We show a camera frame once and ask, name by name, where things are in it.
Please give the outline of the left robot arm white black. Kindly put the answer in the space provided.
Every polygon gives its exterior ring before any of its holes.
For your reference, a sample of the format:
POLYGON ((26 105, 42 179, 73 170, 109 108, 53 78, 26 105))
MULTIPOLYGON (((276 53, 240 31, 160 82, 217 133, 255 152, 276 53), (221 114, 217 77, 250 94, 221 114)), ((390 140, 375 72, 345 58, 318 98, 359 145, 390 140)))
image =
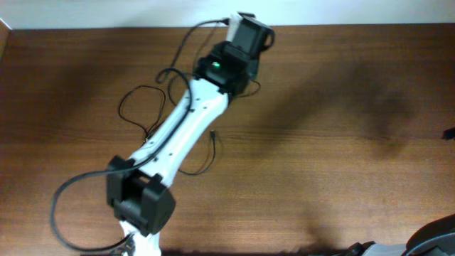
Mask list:
POLYGON ((274 44, 274 31, 255 15, 228 20, 226 39, 195 64, 176 108, 127 160, 114 157, 108 169, 107 204, 125 241, 111 255, 160 255, 159 233, 176 201, 170 187, 178 169, 206 128, 257 76, 259 56, 274 44))

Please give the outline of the black cable micro usb plug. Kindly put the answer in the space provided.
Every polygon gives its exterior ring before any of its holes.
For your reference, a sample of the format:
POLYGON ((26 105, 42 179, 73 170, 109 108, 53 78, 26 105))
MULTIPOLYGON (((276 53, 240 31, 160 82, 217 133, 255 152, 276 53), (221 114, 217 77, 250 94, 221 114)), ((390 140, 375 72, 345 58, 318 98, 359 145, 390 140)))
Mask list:
POLYGON ((195 171, 185 171, 183 169, 179 169, 178 172, 185 176, 200 176, 202 174, 207 173, 211 166, 214 164, 216 156, 217 156, 217 132, 215 130, 210 130, 209 132, 209 142, 208 142, 208 152, 207 156, 204 158, 203 163, 201 166, 195 171))

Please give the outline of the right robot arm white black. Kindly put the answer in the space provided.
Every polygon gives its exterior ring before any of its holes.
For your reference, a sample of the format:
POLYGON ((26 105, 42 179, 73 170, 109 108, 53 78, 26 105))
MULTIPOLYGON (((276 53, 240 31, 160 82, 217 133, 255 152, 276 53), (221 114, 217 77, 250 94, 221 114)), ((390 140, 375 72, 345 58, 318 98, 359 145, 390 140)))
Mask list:
POLYGON ((454 256, 454 214, 424 225, 406 244, 357 242, 336 256, 454 256))

